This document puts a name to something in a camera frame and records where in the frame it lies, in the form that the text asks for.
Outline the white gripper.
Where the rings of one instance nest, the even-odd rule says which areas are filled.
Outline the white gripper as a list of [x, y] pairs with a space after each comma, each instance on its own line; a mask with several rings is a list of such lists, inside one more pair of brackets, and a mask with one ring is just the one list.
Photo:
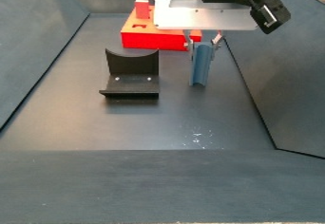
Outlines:
[[[190, 29], [201, 30], [254, 30], [257, 23], [250, 16], [250, 8], [234, 1], [205, 3], [202, 0], [154, 0], [154, 25], [158, 29], [184, 29], [185, 48], [193, 60], [193, 40]], [[218, 31], [212, 39], [213, 55], [220, 49], [224, 36]]]

